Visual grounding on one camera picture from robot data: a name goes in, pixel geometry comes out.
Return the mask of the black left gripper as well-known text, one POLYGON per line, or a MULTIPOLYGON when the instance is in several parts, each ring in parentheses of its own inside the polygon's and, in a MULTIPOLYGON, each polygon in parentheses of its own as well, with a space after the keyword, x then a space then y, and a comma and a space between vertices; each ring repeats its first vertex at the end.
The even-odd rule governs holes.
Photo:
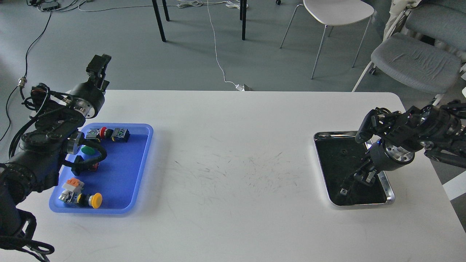
POLYGON ((86 68, 88 81, 80 83, 69 94, 73 97, 72 108, 85 118, 95 118, 105 102, 109 81, 105 80, 106 68, 111 60, 107 54, 94 55, 86 68))

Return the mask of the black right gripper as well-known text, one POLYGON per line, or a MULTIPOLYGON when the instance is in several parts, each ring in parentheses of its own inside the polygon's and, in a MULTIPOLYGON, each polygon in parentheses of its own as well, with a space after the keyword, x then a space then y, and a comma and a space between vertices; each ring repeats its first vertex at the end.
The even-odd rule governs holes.
POLYGON ((413 162, 415 153, 402 147, 397 147, 388 141, 378 140, 369 148, 368 156, 371 161, 364 161, 356 171, 353 171, 344 178, 340 184, 339 199, 346 199, 350 195, 352 187, 357 182, 366 186, 373 186, 376 174, 379 172, 394 171, 413 162), (342 188, 347 190, 346 195, 340 194, 342 188))

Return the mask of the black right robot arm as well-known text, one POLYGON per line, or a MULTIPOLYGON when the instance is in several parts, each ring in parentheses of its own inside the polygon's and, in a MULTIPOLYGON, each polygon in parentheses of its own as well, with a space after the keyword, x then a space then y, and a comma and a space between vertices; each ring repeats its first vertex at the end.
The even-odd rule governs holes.
POLYGON ((453 100, 443 106, 432 104, 405 113, 386 108, 371 110, 356 133, 355 141, 365 143, 374 135, 378 141, 366 151, 361 165, 348 174, 336 193, 338 204, 347 202, 356 183, 372 186, 376 174, 393 171, 414 160, 415 152, 434 161, 465 168, 465 104, 453 100))

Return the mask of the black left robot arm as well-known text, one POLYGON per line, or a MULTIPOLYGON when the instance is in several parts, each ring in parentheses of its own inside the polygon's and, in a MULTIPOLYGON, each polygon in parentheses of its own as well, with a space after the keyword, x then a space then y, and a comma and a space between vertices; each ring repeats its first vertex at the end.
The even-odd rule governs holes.
POLYGON ((14 136, 9 160, 1 164, 1 248, 29 253, 47 262, 54 247, 33 240, 35 216, 17 205, 31 192, 57 186, 62 166, 90 168, 107 157, 98 143, 84 138, 78 128, 102 108, 111 56, 95 55, 86 71, 88 80, 69 93, 52 91, 39 83, 25 100, 36 112, 14 136))

